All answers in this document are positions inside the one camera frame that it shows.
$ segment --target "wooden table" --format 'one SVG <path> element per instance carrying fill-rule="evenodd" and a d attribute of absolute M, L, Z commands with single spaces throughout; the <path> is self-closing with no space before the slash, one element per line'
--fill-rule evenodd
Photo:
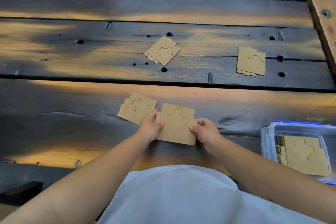
<path fill-rule="evenodd" d="M 304 0 L 0 0 L 0 158 L 75 168 L 137 129 L 117 117 L 131 92 L 195 108 L 261 154 L 275 120 L 336 125 L 335 84 Z M 181 48 L 163 66 L 144 52 Z M 236 73 L 239 46 L 265 76 Z M 228 174 L 203 146 L 154 141 L 133 170 L 191 164 Z"/>

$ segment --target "clear plastic box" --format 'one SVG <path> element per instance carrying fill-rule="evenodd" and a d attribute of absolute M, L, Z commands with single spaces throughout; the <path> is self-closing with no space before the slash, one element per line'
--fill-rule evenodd
<path fill-rule="evenodd" d="M 320 147 L 324 150 L 329 162 L 329 176 L 312 177 L 329 185 L 336 185 L 336 126 L 274 122 L 260 130 L 261 150 L 265 158 L 278 162 L 275 145 L 278 143 L 276 136 L 306 136 L 317 137 Z"/>

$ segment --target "white cloth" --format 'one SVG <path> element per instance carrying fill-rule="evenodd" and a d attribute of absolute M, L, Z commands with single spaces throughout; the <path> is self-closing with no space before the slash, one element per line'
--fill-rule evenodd
<path fill-rule="evenodd" d="M 98 224 L 322 223 L 239 191 L 226 175 L 189 165 L 130 172 Z"/>

